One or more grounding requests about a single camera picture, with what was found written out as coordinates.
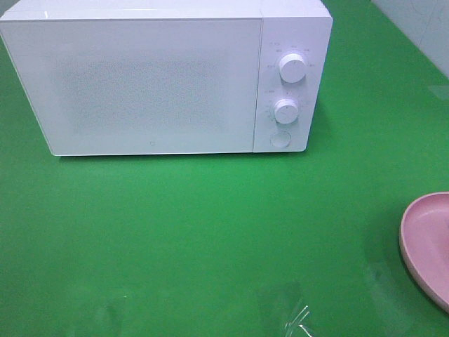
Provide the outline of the round white door release button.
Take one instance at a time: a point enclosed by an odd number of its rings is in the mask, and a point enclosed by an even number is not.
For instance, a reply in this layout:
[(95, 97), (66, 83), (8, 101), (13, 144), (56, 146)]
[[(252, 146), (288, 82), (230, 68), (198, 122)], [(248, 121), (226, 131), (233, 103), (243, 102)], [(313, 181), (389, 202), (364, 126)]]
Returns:
[(284, 148), (289, 146), (291, 134), (287, 131), (278, 131), (270, 136), (270, 143), (274, 147)]

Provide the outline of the white microwave door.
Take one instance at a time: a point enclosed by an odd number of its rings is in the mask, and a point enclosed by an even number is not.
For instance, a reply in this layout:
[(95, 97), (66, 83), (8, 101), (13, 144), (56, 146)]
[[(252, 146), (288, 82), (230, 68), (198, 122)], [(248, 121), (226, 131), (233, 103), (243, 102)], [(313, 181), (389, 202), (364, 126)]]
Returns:
[(56, 156), (249, 152), (261, 22), (1, 24)]

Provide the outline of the pink round plate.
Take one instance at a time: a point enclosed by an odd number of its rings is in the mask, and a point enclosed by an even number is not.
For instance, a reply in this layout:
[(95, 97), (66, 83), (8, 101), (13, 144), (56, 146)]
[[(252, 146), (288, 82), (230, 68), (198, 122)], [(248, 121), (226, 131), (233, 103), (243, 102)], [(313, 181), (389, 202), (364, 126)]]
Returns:
[(408, 205), (399, 229), (399, 246), (417, 285), (448, 311), (448, 192), (426, 194)]

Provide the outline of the lower white microwave knob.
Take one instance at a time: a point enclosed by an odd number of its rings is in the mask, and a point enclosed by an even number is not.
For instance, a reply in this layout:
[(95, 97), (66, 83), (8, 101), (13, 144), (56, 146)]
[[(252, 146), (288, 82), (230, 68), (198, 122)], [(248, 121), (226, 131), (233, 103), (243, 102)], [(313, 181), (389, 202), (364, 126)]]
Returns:
[(282, 99), (274, 105), (274, 118), (277, 123), (291, 124), (299, 114), (298, 104), (292, 99)]

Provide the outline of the white microwave knob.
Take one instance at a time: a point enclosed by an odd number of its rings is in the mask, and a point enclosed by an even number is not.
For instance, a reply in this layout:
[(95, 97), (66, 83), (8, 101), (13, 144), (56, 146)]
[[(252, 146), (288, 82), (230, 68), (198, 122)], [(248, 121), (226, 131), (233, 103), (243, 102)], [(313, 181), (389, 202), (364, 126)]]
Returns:
[(289, 53), (279, 60), (279, 74), (281, 79), (289, 84), (301, 81), (307, 72), (307, 64), (299, 53)]
[(282, 99), (274, 105), (274, 118), (277, 123), (291, 124), (299, 114), (298, 104), (292, 99)]

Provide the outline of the upper white microwave knob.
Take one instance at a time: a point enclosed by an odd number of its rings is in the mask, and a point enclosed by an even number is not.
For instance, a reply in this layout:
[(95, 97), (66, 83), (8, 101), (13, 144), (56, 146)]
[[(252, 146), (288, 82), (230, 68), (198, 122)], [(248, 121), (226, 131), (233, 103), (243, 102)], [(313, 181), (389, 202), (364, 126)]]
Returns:
[(289, 84), (301, 81), (307, 72), (307, 64), (299, 53), (289, 53), (279, 60), (279, 74), (281, 79)]

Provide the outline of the white microwave oven body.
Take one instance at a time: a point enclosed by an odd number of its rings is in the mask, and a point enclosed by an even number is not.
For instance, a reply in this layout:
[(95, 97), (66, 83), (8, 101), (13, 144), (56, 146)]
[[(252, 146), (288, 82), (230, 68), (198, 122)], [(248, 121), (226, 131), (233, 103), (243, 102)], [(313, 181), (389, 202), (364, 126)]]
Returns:
[[(320, 1), (19, 1), (1, 16), (17, 21), (68, 20), (237, 20), (261, 22), (253, 149), (249, 152), (301, 152), (308, 143), (333, 19)], [(279, 74), (279, 60), (299, 53), (305, 77), (294, 84)], [(274, 105), (282, 99), (298, 104), (291, 124), (277, 123)], [(289, 146), (270, 143), (278, 131), (291, 134)]]

